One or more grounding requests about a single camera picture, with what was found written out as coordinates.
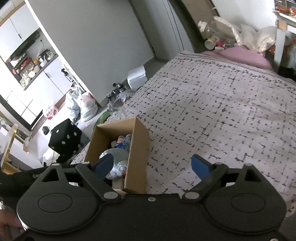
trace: bed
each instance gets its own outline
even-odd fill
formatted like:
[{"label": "bed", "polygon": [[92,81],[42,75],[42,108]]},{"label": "bed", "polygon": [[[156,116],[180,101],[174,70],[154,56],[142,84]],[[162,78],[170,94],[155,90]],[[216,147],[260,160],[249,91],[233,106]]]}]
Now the bed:
[{"label": "bed", "polygon": [[[109,121],[138,116],[150,130],[147,193],[179,193],[200,179],[190,158],[254,164],[296,206],[296,84],[269,70],[183,52]],[[73,163],[82,162],[88,146]]]}]

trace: white sheet with black pattern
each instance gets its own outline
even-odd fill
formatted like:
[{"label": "white sheet with black pattern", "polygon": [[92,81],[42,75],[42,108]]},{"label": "white sheet with black pattern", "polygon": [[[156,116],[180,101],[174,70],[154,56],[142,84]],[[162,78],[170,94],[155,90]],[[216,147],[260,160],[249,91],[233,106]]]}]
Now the white sheet with black pattern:
[{"label": "white sheet with black pattern", "polygon": [[[200,179],[197,153],[241,168],[254,164],[296,206],[296,84],[248,65],[183,52],[108,121],[138,116],[150,130],[147,192],[179,193]],[[81,162],[87,148],[74,162]]]}]

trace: pink blanket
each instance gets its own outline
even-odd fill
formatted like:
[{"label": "pink blanket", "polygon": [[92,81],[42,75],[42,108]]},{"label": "pink blanket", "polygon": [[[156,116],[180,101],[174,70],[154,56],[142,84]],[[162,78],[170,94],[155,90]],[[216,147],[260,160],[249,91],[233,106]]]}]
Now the pink blanket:
[{"label": "pink blanket", "polygon": [[260,69],[268,69],[273,71],[269,61],[257,53],[244,47],[237,46],[225,50],[206,51],[202,54],[210,55],[218,58],[225,58],[237,63],[251,65]]}]

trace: countertop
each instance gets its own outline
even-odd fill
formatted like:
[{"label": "countertop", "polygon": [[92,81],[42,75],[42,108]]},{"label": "countertop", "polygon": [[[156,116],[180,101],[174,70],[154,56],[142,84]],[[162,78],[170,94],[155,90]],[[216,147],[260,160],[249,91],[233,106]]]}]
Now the countertop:
[{"label": "countertop", "polygon": [[24,91],[30,86],[30,84],[32,84],[32,82],[38,77],[38,75],[42,72],[42,71],[44,71],[45,69],[46,69],[46,67],[47,66],[49,66],[50,65],[50,63],[52,62],[52,61],[54,61],[56,58],[58,57],[58,55],[56,55],[56,56],[54,56],[50,61],[48,61],[47,63],[46,63],[46,65],[44,65],[44,67],[42,68],[42,69],[40,69],[40,71],[29,81],[29,83],[27,84],[27,86],[24,88]]}]

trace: mattress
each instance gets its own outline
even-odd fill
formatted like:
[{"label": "mattress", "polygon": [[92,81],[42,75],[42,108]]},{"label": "mattress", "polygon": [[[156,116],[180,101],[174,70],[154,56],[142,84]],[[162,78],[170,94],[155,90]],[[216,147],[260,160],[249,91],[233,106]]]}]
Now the mattress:
[{"label": "mattress", "polygon": [[[269,70],[185,51],[109,121],[138,116],[150,130],[147,193],[179,193],[200,179],[199,154],[230,168],[255,165],[296,206],[296,84]],[[73,163],[82,162],[88,146]]]}]

